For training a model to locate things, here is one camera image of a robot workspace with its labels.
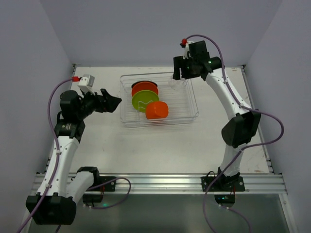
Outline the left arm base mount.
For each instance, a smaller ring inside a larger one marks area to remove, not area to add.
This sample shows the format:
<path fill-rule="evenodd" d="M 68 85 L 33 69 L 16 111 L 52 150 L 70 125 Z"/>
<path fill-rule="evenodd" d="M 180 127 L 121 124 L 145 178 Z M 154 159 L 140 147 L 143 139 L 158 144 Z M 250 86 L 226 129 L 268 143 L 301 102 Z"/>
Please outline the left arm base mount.
<path fill-rule="evenodd" d="M 116 186 L 116 177 L 101 177 L 99 174 L 90 173 L 84 182 L 84 190 L 82 195 L 83 204 L 94 210 L 105 210 L 115 206 L 115 204 L 99 204 L 104 200 L 104 193 L 114 192 Z"/>

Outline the clear glass cup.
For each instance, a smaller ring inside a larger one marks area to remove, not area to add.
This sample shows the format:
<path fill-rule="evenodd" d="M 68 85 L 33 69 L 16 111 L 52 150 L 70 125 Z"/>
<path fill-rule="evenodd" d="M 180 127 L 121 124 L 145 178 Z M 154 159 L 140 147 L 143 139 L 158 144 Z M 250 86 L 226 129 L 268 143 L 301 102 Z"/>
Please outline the clear glass cup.
<path fill-rule="evenodd" d="M 168 81 L 168 84 L 171 89 L 173 90 L 182 90 L 186 87 L 188 81 L 185 79 L 175 80 L 173 79 L 173 76 Z"/>

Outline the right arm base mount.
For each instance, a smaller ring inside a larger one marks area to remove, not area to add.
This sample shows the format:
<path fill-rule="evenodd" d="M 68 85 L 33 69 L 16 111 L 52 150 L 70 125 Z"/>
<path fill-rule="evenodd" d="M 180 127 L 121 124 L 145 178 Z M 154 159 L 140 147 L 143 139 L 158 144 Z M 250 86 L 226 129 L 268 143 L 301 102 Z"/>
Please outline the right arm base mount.
<path fill-rule="evenodd" d="M 216 179 L 220 173 L 220 168 L 217 173 L 210 171 L 207 175 L 201 177 L 201 187 L 205 192 L 208 186 Z M 241 174 L 238 172 L 233 176 L 222 175 L 217 181 L 215 181 L 209 192 L 228 192 L 228 194 L 215 194 L 215 201 L 225 207 L 232 207 L 236 201 L 236 193 L 244 192 L 244 180 Z"/>

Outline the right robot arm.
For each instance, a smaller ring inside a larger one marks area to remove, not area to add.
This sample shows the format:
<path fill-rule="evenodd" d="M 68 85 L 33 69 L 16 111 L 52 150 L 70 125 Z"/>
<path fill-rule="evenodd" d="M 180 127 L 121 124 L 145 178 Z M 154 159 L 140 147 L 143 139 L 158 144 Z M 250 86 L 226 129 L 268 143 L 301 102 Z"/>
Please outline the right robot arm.
<path fill-rule="evenodd" d="M 182 56 L 173 59 L 175 81 L 200 77 L 215 92 L 227 114 L 228 122 L 221 130 L 225 153 L 217 174 L 202 179 L 203 190 L 231 189 L 241 182 L 240 164 L 243 147 L 255 136 L 261 114 L 253 112 L 229 79 L 222 56 L 210 57 L 205 41 L 182 39 Z"/>

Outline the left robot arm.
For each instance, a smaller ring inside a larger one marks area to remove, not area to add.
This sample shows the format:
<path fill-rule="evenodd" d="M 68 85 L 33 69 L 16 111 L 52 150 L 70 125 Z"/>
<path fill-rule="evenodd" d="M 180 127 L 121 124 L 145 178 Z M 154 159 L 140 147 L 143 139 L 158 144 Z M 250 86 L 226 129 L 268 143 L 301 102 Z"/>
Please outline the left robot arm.
<path fill-rule="evenodd" d="M 71 163 L 85 129 L 84 119 L 93 112 L 112 113 L 120 103 L 121 98 L 110 95 L 105 89 L 81 96 L 74 90 L 60 95 L 61 111 L 53 128 L 56 139 L 51 160 L 36 194 L 26 199 L 26 207 L 36 224 L 73 223 L 79 200 L 100 180 L 98 169 L 87 166 L 79 168 L 74 180 L 67 183 Z"/>

